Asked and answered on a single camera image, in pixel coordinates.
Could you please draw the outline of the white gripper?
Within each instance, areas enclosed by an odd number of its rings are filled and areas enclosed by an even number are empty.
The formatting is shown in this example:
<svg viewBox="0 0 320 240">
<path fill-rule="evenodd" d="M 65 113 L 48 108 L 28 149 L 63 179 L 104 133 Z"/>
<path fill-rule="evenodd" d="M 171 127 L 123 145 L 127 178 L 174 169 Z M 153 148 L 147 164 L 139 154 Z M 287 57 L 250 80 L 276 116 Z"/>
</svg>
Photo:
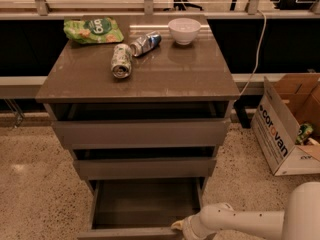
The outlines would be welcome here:
<svg viewBox="0 0 320 240">
<path fill-rule="evenodd" d="M 175 221 L 171 225 L 171 229 L 182 231 L 185 240 L 204 240 L 206 238 L 205 228 L 198 215 Z"/>
</svg>

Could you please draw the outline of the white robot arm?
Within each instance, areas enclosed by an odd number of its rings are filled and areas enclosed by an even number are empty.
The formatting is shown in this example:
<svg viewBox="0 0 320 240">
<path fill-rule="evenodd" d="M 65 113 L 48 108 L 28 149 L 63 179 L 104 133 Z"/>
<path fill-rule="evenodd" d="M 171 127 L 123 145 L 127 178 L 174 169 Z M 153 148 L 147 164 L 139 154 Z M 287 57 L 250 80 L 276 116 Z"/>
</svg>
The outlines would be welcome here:
<svg viewBox="0 0 320 240">
<path fill-rule="evenodd" d="M 185 240 L 204 240 L 235 230 L 265 240 L 320 240 L 320 183 L 307 182 L 290 194 L 284 211 L 235 211 L 228 203 L 204 206 L 171 225 Z"/>
</svg>

